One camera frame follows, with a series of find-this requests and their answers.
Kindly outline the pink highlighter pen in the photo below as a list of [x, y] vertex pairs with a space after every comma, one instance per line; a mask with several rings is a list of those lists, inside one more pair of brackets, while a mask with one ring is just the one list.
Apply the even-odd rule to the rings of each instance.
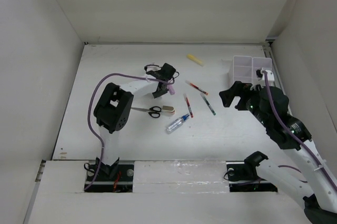
[[167, 86], [167, 89], [168, 89], [170, 95], [174, 95], [174, 94], [175, 94], [175, 90], [174, 90], [174, 88], [173, 88], [173, 85], [168, 85], [168, 86]]

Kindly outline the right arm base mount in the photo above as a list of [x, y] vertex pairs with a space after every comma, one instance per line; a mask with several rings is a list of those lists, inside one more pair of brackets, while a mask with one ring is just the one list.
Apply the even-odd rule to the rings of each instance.
[[244, 161], [227, 161], [223, 179], [230, 192], [278, 192], [275, 185], [254, 175]]

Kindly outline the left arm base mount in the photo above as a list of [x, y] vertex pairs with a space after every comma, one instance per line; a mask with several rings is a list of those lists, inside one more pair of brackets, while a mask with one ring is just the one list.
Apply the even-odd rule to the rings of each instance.
[[84, 163], [86, 180], [85, 192], [129, 193], [133, 192], [134, 162], [117, 161], [113, 165], [101, 164], [94, 180], [99, 159], [95, 163]]

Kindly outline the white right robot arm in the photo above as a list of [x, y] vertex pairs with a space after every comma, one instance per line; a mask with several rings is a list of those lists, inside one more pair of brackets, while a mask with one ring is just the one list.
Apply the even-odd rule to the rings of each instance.
[[336, 178], [318, 153], [305, 125], [288, 112], [289, 99], [274, 86], [236, 81], [219, 96], [223, 106], [249, 111], [265, 128], [266, 135], [296, 164], [305, 181], [274, 164], [260, 151], [243, 161], [227, 163], [224, 179], [235, 186], [265, 180], [292, 198], [311, 223], [336, 223]]

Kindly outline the yellow highlighter pen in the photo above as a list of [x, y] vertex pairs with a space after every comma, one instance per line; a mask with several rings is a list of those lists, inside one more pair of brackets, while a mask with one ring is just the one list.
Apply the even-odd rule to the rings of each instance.
[[200, 66], [204, 66], [204, 62], [201, 61], [200, 59], [198, 59], [197, 57], [195, 57], [194, 55], [192, 54], [188, 54], [186, 56], [189, 60], [193, 61], [194, 63], [200, 65]]

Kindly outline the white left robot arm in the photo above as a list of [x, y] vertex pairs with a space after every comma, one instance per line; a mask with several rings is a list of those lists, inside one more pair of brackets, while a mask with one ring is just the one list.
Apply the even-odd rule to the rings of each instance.
[[[99, 177], [112, 180], [116, 177], [120, 161], [118, 153], [119, 136], [128, 121], [132, 103], [135, 98], [152, 95], [159, 98], [169, 92], [178, 72], [168, 63], [162, 66], [148, 64], [144, 66], [144, 76], [131, 76], [111, 73], [103, 77], [94, 89], [87, 112], [87, 123], [91, 132], [101, 143], [101, 154], [95, 160], [92, 171]], [[94, 98], [100, 86], [110, 77], [120, 76], [131, 79], [122, 85], [108, 83], [97, 104], [93, 107]]]

